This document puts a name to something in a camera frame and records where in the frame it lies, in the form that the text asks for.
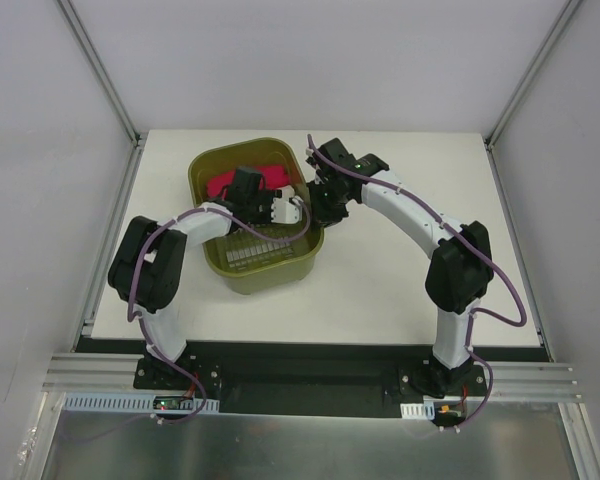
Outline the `olive green plastic basket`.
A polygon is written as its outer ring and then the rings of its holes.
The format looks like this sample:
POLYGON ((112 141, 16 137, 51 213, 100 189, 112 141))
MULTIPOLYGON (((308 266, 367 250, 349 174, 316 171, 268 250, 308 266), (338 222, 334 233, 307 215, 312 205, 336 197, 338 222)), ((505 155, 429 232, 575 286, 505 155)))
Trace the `olive green plastic basket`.
MULTIPOLYGON (((282 140, 264 137, 207 150, 195 157, 188 169, 193 203, 198 206, 211 197, 207 184, 213 177, 242 166, 283 167, 295 191, 304 201, 309 200, 304 175, 291 147, 282 140)), ((227 286, 250 295, 305 278, 323 242, 324 231, 317 227, 285 244, 265 241, 239 229, 204 243, 203 248, 209 267, 227 286)))

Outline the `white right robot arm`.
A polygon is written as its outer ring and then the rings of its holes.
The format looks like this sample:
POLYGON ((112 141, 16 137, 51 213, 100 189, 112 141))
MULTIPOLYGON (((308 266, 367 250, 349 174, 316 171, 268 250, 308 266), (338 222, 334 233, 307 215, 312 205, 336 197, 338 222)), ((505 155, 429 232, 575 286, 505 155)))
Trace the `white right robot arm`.
POLYGON ((462 224, 407 193, 388 164, 374 154, 359 159, 334 138, 321 146, 308 139, 307 184, 313 223, 327 228, 349 216, 354 201, 381 214, 418 245, 430 260, 425 290, 438 308, 430 369, 432 387, 453 394, 466 381, 469 316, 494 277, 489 234, 481 223, 462 224))

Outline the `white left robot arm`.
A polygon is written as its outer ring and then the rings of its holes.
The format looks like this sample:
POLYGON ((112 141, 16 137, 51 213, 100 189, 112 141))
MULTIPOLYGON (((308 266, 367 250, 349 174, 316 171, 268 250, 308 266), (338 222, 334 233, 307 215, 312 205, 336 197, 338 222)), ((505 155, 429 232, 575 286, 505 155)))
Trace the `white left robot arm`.
POLYGON ((136 216, 128 224, 107 274, 107 283, 127 303, 127 320, 138 320, 147 350, 161 359, 156 375, 168 388, 184 387, 190 363, 174 299, 185 253, 238 226, 270 224, 279 190, 289 185, 279 166, 239 167, 207 182, 208 202, 164 224, 136 216))

